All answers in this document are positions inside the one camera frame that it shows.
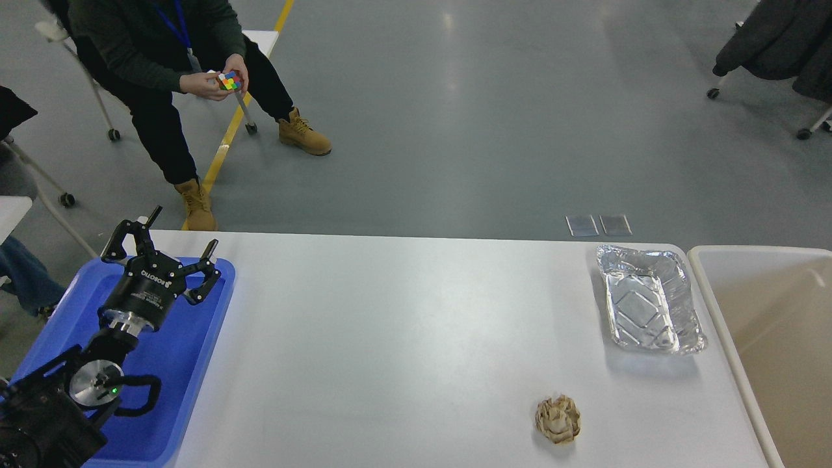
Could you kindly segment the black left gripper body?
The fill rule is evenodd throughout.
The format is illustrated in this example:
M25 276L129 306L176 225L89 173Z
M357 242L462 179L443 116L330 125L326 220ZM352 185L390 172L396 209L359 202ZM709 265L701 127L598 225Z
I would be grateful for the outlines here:
M184 264L163 253L130 258L115 288L98 309L101 328L127 333L157 332L185 291Z

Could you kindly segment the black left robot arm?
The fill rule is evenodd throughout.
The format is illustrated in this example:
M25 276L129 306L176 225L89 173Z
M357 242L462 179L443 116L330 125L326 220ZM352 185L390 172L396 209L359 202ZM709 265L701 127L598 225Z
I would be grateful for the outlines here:
M124 220L2 390L3 467L161 467L184 435L235 269L170 257Z

